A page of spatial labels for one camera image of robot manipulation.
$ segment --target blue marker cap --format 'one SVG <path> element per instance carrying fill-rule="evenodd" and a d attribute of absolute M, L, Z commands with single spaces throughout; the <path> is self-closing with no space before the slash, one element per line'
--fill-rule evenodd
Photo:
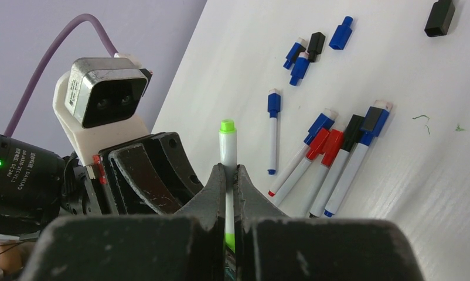
<path fill-rule="evenodd" d="M 280 111 L 281 96 L 277 93 L 277 89 L 273 89 L 268 95 L 268 112 L 270 113 L 270 118 L 277 118 Z"/>
<path fill-rule="evenodd" d="M 286 69 L 290 69 L 297 60 L 299 54 L 306 51 L 307 45 L 308 42 L 306 40 L 298 38 L 290 49 L 290 51 L 288 52 L 287 56 L 285 57 L 287 61 L 284 63 L 283 67 L 285 67 Z"/>
<path fill-rule="evenodd" d="M 330 213 L 329 211 L 326 211 L 326 210 L 325 210 L 324 215 L 327 216 L 327 217 L 329 217 L 329 218 L 331 218 L 331 217 L 332 217 L 333 215 L 335 215 L 335 214 L 332 214 L 332 213 Z"/>
<path fill-rule="evenodd" d="M 325 111 L 317 117 L 313 125 L 309 127 L 309 130 L 308 130 L 309 134 L 304 139 L 304 143 L 307 145 L 310 145 L 311 142 L 316 137 L 316 135 L 318 134 L 319 130 L 321 130 L 321 128 L 330 130 L 333 123 L 335 123 L 335 118 L 337 118 L 337 116 L 338 116 L 337 112 L 329 110 L 329 109 L 325 109 Z"/>
<path fill-rule="evenodd" d="M 306 74 L 306 71 L 308 71 L 308 67 L 309 67 L 308 56 L 309 56 L 308 53 L 302 52 L 299 54 L 299 57 L 295 61 L 295 66 L 292 69 L 292 72 L 290 73 L 290 76 L 292 76 L 292 78 L 290 79 L 290 84 L 292 86 L 297 86 L 297 83 L 299 82 L 299 80 L 303 79 L 304 75 Z"/>
<path fill-rule="evenodd" d="M 368 109 L 365 120 L 361 125 L 360 130 L 363 132 L 363 136 L 359 143 L 370 146 L 373 139 L 380 136 L 380 132 L 382 131 L 385 122 L 387 122 L 391 109 L 392 103 L 386 101 L 375 101 L 373 106 Z"/>
<path fill-rule="evenodd" d="M 343 50 L 345 44 L 349 40 L 352 29 L 350 25 L 352 24 L 352 18 L 346 16 L 341 25 L 337 26 L 335 33 L 333 34 L 332 40 L 330 40 L 329 46 L 334 50 Z"/>

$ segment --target label on motor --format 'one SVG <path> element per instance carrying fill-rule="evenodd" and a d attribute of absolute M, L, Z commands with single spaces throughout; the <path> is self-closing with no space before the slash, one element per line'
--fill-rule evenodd
<path fill-rule="evenodd" d="M 28 153 L 25 149 L 16 148 L 11 165 L 7 169 L 7 177 L 18 190 L 23 190 L 35 166 L 36 153 Z"/>
<path fill-rule="evenodd" d="M 64 105 L 71 114 L 76 110 L 76 102 L 78 100 L 78 92 L 80 91 L 80 83 L 76 79 L 70 77 L 67 83 L 67 93 L 64 99 Z"/>

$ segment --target black marker cap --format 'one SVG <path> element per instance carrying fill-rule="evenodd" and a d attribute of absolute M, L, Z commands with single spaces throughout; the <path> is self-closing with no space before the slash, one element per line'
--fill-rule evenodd
<path fill-rule="evenodd" d="M 352 115 L 349 124 L 344 132 L 344 143 L 340 149 L 350 152 L 356 142 L 359 142 L 363 132 L 360 130 L 365 118 L 359 115 Z"/>
<path fill-rule="evenodd" d="M 367 133 L 373 133 L 376 124 L 380 120 L 380 117 L 383 113 L 383 109 L 378 107 L 370 107 L 368 113 L 365 116 L 365 121 L 361 126 L 360 130 Z"/>
<path fill-rule="evenodd" d="M 439 0 L 435 2 L 425 26 L 427 36 L 437 37 L 446 35 L 452 21 L 452 16 L 454 16 L 454 11 L 456 11 L 456 7 L 452 0 Z"/>
<path fill-rule="evenodd" d="M 311 39 L 309 40 L 308 46 L 308 53 L 309 57 L 308 60 L 310 62 L 315 62 L 316 58 L 319 54 L 323 51 L 323 45 L 325 44 L 325 35 L 321 32 L 316 32 L 311 35 Z"/>

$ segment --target green marker cap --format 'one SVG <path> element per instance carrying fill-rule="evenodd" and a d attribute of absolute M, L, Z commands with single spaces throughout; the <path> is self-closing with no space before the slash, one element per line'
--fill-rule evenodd
<path fill-rule="evenodd" d="M 233 120 L 227 119 L 221 121 L 220 133 L 236 133 L 237 129 L 235 128 L 235 122 Z"/>

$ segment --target camera lens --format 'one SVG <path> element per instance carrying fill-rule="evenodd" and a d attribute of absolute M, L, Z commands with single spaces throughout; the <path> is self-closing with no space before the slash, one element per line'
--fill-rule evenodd
<path fill-rule="evenodd" d="M 108 105 L 109 105 L 109 100 L 105 98 L 97 103 L 97 109 L 99 110 L 106 109 Z"/>
<path fill-rule="evenodd" d="M 132 101 L 131 95 L 126 95 L 122 100 L 121 100 L 121 105 L 128 105 Z"/>

